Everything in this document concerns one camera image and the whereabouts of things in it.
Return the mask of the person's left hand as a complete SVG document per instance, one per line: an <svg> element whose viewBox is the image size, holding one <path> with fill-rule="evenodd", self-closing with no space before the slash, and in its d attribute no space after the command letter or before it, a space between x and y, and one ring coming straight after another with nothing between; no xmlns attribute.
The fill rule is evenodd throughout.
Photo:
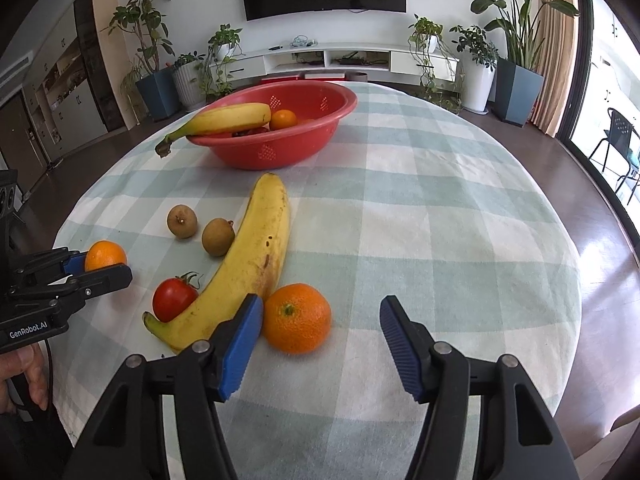
<svg viewBox="0 0 640 480"><path fill-rule="evenodd" d="M26 377L32 402L45 411L48 407L48 387L46 373L44 372L43 354L39 344L30 344L29 346L3 353L0 358L0 413L6 414L15 411L6 382L20 375Z"/></svg>

